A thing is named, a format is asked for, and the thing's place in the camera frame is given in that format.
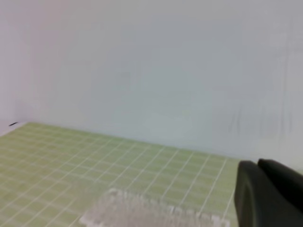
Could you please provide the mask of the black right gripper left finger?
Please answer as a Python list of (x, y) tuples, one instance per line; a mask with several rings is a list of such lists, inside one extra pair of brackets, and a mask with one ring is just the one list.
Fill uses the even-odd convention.
[(289, 201), (252, 161), (241, 161), (234, 194), (240, 227), (301, 227), (303, 201)]

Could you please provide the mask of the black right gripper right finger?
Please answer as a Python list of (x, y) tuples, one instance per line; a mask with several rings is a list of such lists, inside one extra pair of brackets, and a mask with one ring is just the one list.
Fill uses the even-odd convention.
[(287, 200), (303, 200), (302, 174), (272, 159), (260, 159), (258, 166)]

